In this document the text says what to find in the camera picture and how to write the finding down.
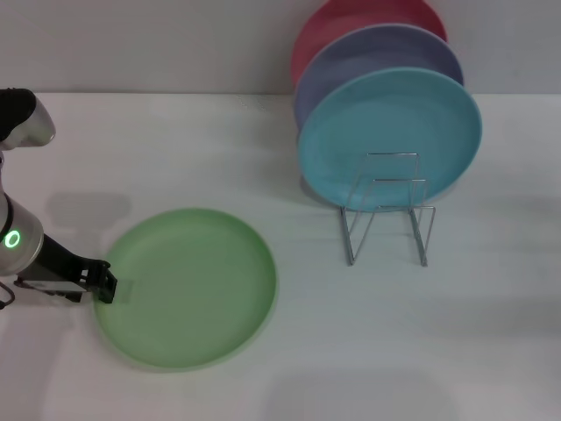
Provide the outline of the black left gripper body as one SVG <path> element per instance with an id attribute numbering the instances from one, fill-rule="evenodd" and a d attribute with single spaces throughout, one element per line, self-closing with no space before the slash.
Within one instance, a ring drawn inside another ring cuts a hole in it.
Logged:
<path id="1" fill-rule="evenodd" d="M 30 265 L 31 282 L 82 282 L 83 258 L 43 235 L 39 254 Z"/>

